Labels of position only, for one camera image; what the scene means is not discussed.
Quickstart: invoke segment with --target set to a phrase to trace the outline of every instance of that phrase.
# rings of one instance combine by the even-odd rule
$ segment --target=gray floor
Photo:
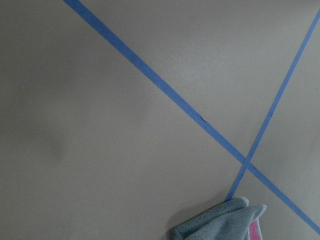
[[[243,155],[319,1],[82,1]],[[0,237],[167,239],[241,165],[63,1],[0,5]],[[252,163],[320,225],[320,26]],[[265,240],[319,235],[246,173]]]

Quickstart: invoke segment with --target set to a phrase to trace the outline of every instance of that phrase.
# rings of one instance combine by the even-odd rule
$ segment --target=gray cloth
[[[244,197],[236,198],[175,227],[172,240],[247,240],[250,224],[265,209],[265,205],[249,206]]]

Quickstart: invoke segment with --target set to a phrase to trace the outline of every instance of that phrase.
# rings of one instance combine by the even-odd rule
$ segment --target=blue painter's tape
[[[294,204],[279,188],[277,188],[265,175],[262,174],[254,165],[249,163],[248,170],[259,179],[268,189],[280,198],[292,211],[304,220],[313,230],[320,235],[320,227],[315,224],[297,205]]]
[[[113,45],[124,57],[126,57],[137,69],[149,78],[172,101],[174,101],[186,114],[188,114],[211,137],[221,144],[240,163],[245,157],[226,140],[213,126],[206,122],[200,114],[190,106],[172,87],[170,87],[155,71],[151,69],[136,53],[134,53],[118,36],[116,36],[102,21],[90,12],[78,0],[64,0],[76,13],[78,13],[91,27]]]
[[[315,15],[315,17],[314,17],[314,19],[313,19],[313,21],[311,23],[311,26],[310,26],[308,32],[306,33],[306,35],[305,35],[305,37],[304,37],[304,39],[302,41],[302,44],[301,44],[297,54],[295,55],[295,58],[294,58],[291,66],[289,68],[289,71],[287,72],[287,74],[286,74],[286,76],[285,76],[285,78],[284,78],[284,80],[283,80],[283,82],[281,84],[281,87],[280,87],[278,93],[276,94],[276,96],[275,96],[275,98],[273,100],[273,103],[272,103],[272,105],[271,105],[271,107],[270,107],[270,109],[269,109],[269,111],[268,111],[263,123],[262,123],[262,126],[261,126],[257,136],[255,137],[255,140],[254,140],[254,142],[253,142],[253,144],[252,144],[252,146],[251,146],[251,148],[249,150],[249,153],[248,153],[243,165],[241,166],[237,176],[235,177],[235,180],[233,181],[233,184],[232,184],[232,186],[231,186],[231,188],[230,188],[230,190],[229,190],[229,192],[228,192],[228,194],[227,194],[227,196],[225,198],[225,201],[231,200],[232,197],[234,196],[234,194],[235,194],[235,192],[236,192],[236,190],[237,190],[237,188],[238,188],[238,186],[239,186],[239,184],[240,184],[240,182],[241,182],[241,180],[242,180],[242,178],[243,178],[243,176],[244,176],[244,174],[246,172],[246,169],[248,168],[248,166],[249,166],[249,164],[251,162],[251,159],[254,156],[254,154],[255,154],[255,152],[257,150],[257,147],[259,146],[259,143],[260,143],[260,141],[261,141],[261,139],[262,139],[267,127],[268,127],[268,124],[269,124],[269,122],[270,122],[270,120],[271,120],[271,118],[272,118],[272,116],[273,116],[273,114],[274,114],[274,112],[275,112],[275,110],[277,108],[277,105],[278,105],[278,103],[279,103],[279,101],[280,101],[280,99],[281,99],[281,97],[282,97],[282,95],[283,95],[283,93],[284,93],[284,91],[286,89],[286,86],[288,85],[288,82],[289,82],[292,74],[294,73],[294,70],[295,70],[295,68],[296,68],[296,66],[297,66],[297,64],[298,64],[298,62],[299,62],[299,60],[300,60],[300,58],[301,58],[306,46],[307,46],[307,43],[308,43],[312,33],[315,30],[315,27],[317,25],[317,22],[319,21],[319,18],[320,18],[320,9],[316,13],[316,15]]]

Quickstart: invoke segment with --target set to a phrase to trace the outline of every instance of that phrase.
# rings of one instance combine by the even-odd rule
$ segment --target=pink trim
[[[259,224],[257,223],[257,220],[254,220],[249,227],[250,240],[262,240],[258,228]]]

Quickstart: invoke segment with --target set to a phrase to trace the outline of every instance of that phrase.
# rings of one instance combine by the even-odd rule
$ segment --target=microfiber cloth
[[[172,240],[262,240],[258,217],[265,210],[236,198],[175,227]]]

